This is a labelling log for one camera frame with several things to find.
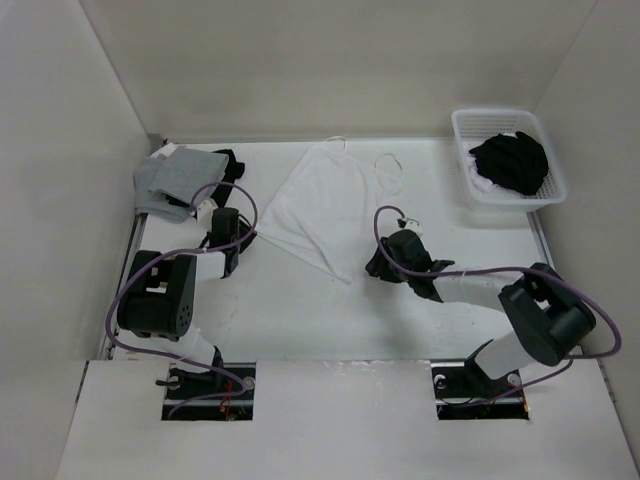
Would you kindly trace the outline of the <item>white tank top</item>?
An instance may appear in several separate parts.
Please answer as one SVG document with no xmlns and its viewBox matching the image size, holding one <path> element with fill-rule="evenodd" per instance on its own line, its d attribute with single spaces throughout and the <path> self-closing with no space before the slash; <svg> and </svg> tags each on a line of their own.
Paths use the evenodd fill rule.
<svg viewBox="0 0 640 480">
<path fill-rule="evenodd" d="M 258 235 L 297 259 L 350 284 L 378 207 L 403 189 L 403 166 L 385 152 L 353 157 L 343 137 L 310 147 L 257 225 Z"/>
</svg>

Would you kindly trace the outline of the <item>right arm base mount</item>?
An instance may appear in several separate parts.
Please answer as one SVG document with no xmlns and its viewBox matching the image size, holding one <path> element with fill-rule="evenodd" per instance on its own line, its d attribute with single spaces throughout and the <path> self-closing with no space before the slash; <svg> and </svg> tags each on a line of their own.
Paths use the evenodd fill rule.
<svg viewBox="0 0 640 480">
<path fill-rule="evenodd" d="M 520 372 L 489 378 L 470 359 L 431 363 L 436 415 L 442 421 L 528 420 Z"/>
</svg>

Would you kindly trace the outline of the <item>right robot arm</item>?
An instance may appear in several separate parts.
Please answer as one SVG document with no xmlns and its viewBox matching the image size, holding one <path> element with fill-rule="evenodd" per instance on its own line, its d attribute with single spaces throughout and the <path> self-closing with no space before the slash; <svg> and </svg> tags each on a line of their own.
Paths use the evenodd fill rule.
<svg viewBox="0 0 640 480">
<path fill-rule="evenodd" d="M 529 273 L 472 275 L 452 260 L 434 260 L 408 229 L 382 237 L 366 273 L 389 283 L 406 283 L 420 298 L 464 303 L 506 316 L 511 331 L 485 342 L 464 360 L 462 384 L 478 399 L 515 371 L 533 363 L 554 367 L 590 333 L 595 316 L 574 293 L 551 282 L 557 273 L 535 263 Z"/>
</svg>

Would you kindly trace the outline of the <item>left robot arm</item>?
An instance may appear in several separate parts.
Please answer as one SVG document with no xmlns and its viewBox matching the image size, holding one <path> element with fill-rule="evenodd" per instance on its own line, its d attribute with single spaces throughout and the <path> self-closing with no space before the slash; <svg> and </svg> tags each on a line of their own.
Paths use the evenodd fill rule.
<svg viewBox="0 0 640 480">
<path fill-rule="evenodd" d="M 181 362 L 190 386 L 206 399 L 224 387 L 220 350 L 194 325 L 197 288 L 231 276 L 241 253 L 255 237 L 235 208 L 217 208 L 196 253 L 167 257 L 158 251 L 136 253 L 129 276 L 136 281 L 118 302 L 119 346 L 135 354 L 156 355 Z"/>
</svg>

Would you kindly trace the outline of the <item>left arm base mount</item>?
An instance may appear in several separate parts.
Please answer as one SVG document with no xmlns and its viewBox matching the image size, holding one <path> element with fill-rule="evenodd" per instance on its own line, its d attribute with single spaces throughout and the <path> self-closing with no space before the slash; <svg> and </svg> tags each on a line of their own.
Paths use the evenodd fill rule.
<svg viewBox="0 0 640 480">
<path fill-rule="evenodd" d="M 156 381 L 164 389 L 163 421 L 251 421 L 254 413 L 255 363 L 231 363 L 224 368 L 244 380 L 247 390 L 237 396 L 240 385 L 213 372 L 196 373 L 171 365 L 167 376 Z"/>
</svg>

